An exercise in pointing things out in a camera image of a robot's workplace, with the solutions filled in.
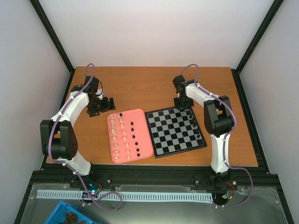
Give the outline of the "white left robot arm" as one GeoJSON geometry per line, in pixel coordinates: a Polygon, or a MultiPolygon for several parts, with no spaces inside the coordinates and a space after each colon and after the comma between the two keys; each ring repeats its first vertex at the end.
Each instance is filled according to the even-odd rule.
{"type": "Polygon", "coordinates": [[[90,117],[101,112],[115,110],[114,99],[103,96],[98,88],[99,79],[85,77],[83,85],[76,85],[60,111],[49,120],[40,123],[42,152],[55,163],[68,166],[76,175],[81,175],[81,183],[87,188],[96,185],[97,176],[91,171],[91,163],[78,151],[78,141],[73,126],[83,109],[90,117]]]}

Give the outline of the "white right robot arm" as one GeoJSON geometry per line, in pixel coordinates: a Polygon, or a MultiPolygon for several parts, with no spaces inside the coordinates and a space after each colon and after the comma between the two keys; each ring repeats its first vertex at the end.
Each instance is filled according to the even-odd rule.
{"type": "Polygon", "coordinates": [[[219,189],[229,179],[228,146],[235,126],[235,117],[229,98],[209,92],[194,79],[186,81],[183,75],[176,76],[172,83],[178,96],[174,98],[177,109],[189,109],[197,102],[204,109],[204,125],[212,140],[212,161],[209,182],[219,189]]]}

